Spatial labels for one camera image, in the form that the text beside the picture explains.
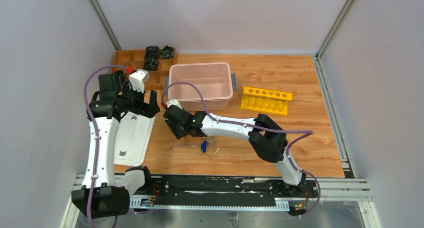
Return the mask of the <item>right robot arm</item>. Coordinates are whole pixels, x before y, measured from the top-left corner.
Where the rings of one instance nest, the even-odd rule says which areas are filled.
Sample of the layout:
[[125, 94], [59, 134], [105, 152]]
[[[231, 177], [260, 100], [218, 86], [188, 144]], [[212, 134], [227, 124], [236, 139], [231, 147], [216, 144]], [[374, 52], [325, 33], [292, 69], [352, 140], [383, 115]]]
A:
[[262, 160], [273, 163], [281, 173], [286, 192], [298, 197], [306, 189], [306, 174], [294, 161], [286, 134], [268, 115], [236, 119], [217, 116], [206, 111], [191, 114], [177, 105], [167, 105], [165, 123], [179, 140], [192, 137], [225, 136], [247, 141]]

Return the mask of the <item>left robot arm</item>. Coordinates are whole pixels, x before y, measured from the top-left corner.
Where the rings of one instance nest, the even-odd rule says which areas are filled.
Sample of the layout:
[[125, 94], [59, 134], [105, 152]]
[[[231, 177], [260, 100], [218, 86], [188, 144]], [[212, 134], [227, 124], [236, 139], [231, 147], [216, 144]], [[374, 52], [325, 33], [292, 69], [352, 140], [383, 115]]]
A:
[[142, 195], [153, 189], [146, 166], [131, 167], [116, 180], [114, 172], [115, 145], [121, 120], [128, 113], [153, 118], [160, 110], [157, 92], [145, 98], [145, 70], [128, 78], [121, 73], [99, 75], [99, 90], [86, 100], [90, 128], [90, 146], [86, 174], [79, 190], [72, 191], [72, 203], [88, 218], [98, 219], [125, 215], [130, 198], [138, 191]]

